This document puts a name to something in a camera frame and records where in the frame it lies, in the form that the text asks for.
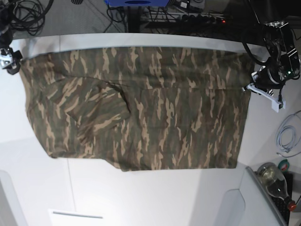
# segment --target blue box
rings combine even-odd
[[[171,0],[105,0],[112,7],[118,6],[167,6]]]

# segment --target glass bottle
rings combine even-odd
[[[257,175],[269,195],[282,199],[290,211],[295,210],[297,205],[287,193],[286,179],[275,164],[271,162],[263,164],[259,167]]]

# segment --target white table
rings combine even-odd
[[[49,36],[15,40],[12,44],[14,50],[20,49],[29,57],[114,46],[177,46],[244,52],[241,43],[160,34]],[[253,45],[250,48],[254,54],[267,58],[265,48]],[[280,113],[271,109],[270,101],[252,94],[236,169],[124,173],[103,160],[48,158],[27,121],[25,92],[19,75],[0,73],[0,170],[12,177],[31,226],[50,226],[47,209],[101,215],[108,226],[212,226],[223,195],[239,188],[246,166],[256,170],[264,162],[281,160],[274,145],[276,129],[288,114],[301,109],[301,80],[288,82],[283,92],[287,108]],[[301,155],[290,160],[291,169],[296,172],[301,172],[299,161]]]

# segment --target red bottle cap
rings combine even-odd
[[[295,201],[292,201],[290,202],[288,205],[287,205],[287,208],[292,212],[296,209],[297,205],[295,203]]]

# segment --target clothing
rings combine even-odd
[[[127,171],[235,168],[252,69],[243,53],[128,47],[45,54],[20,74],[49,156]]]

